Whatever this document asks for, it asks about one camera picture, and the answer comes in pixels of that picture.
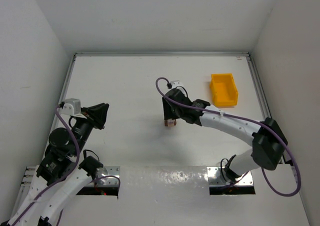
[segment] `black joint motor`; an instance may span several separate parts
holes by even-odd
[[[181,90],[177,88],[169,90],[165,95],[175,102],[187,106],[196,107],[199,108],[199,110],[182,107],[169,100],[162,99],[164,119],[183,119],[188,124],[196,124],[202,126],[200,122],[200,117],[204,114],[202,109],[209,106],[209,102],[203,101],[201,99],[197,99],[192,102],[188,97],[184,95]]]
[[[38,222],[38,226],[52,226],[51,223],[48,222],[49,218],[45,217],[45,218],[40,218],[39,222]]]
[[[81,113],[85,116],[73,117],[76,122],[72,126],[81,151],[89,138],[92,129],[104,128],[107,120],[109,104],[100,103],[91,107],[84,107]],[[41,161],[36,175],[41,176],[47,181],[47,185],[52,184],[66,174],[73,166],[70,157],[77,154],[75,144],[65,128],[56,128],[49,136],[49,145],[44,153],[45,157]]]
[[[272,129],[284,141],[284,143],[288,145],[285,135],[274,119],[267,117],[262,123]],[[275,170],[285,148],[268,130],[263,127],[261,127],[258,132],[253,133],[252,136],[251,156],[254,162],[266,170]]]
[[[235,183],[237,181],[238,178],[241,177],[241,175],[237,175],[235,172],[233,172],[231,169],[230,169],[230,165],[231,165],[231,162],[232,160],[234,160],[234,158],[236,157],[236,155],[233,155],[229,160],[228,160],[228,163],[224,166],[224,173],[225,173],[225,176],[230,179],[230,181],[232,183]]]
[[[97,169],[102,168],[103,166],[104,165],[94,157],[88,156],[82,161],[82,163],[80,163],[79,169],[85,170],[87,172],[87,175],[91,176],[94,180],[96,177]]]

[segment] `white robotic arm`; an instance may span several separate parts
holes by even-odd
[[[165,121],[183,119],[189,124],[217,129],[252,147],[229,159],[223,169],[223,176],[227,181],[235,183],[241,175],[259,167],[267,170],[276,169],[285,149],[267,130],[254,122],[226,117],[224,111],[207,101],[201,99],[191,101],[180,81],[171,81],[168,88],[169,91],[162,98]],[[212,114],[203,109],[219,112],[219,114]],[[288,144],[274,119],[266,118],[262,123],[275,131]]]
[[[75,124],[71,130],[60,127],[51,132],[45,156],[36,168],[25,200],[16,214],[1,226],[51,226],[65,204],[103,167],[92,156],[86,157],[79,166],[77,164],[92,129],[104,128],[109,104],[81,108],[78,99],[67,99],[59,107],[61,113],[75,119]]]

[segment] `yellow bin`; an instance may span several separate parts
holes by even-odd
[[[232,73],[211,74],[210,88],[216,107],[231,107],[238,103],[238,90]]]

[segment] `white table surface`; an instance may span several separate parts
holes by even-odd
[[[121,187],[118,200],[76,196],[60,226],[309,225],[300,196],[273,193],[260,169],[252,172],[255,195],[209,195],[205,166],[244,152],[245,143],[182,120],[174,128],[164,127],[156,78],[181,80],[191,100],[211,102],[210,75],[219,73],[232,73],[239,93],[237,106],[227,110],[262,120],[245,57],[77,57],[65,98],[78,98],[83,107],[110,104],[105,129],[93,130],[85,148],[105,165],[121,167]],[[163,82],[161,89],[166,91]],[[289,165],[267,174],[284,193],[296,187]]]
[[[83,107],[110,104],[105,129],[93,130],[85,146],[102,162],[120,166],[213,165],[249,146],[224,132],[181,119],[173,128],[164,127],[162,97],[155,80],[180,80],[191,100],[212,102],[211,74],[221,73],[232,73],[238,89],[237,106],[226,111],[262,120],[245,57],[77,57],[65,98],[80,99]],[[168,91],[164,81],[160,86]]]

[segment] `metal mounting plate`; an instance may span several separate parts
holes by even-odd
[[[209,166],[206,167],[207,169],[207,174],[208,174],[208,182],[209,182],[209,187],[210,188],[218,188],[222,186],[227,186],[229,185],[228,182],[226,182],[222,177],[221,177],[221,171],[219,166]],[[236,183],[234,186],[237,187],[253,187],[254,186],[254,181],[252,178],[251,171],[247,173],[246,176],[243,177],[243,179]]]
[[[106,171],[107,174],[104,175],[112,175],[112,176],[116,176],[118,178],[120,178],[120,167],[119,166],[104,166],[103,167]],[[118,180],[116,178],[113,177],[107,177],[104,178],[103,180],[98,181],[97,186],[98,187],[104,187],[104,188],[114,188],[114,187],[118,187]]]

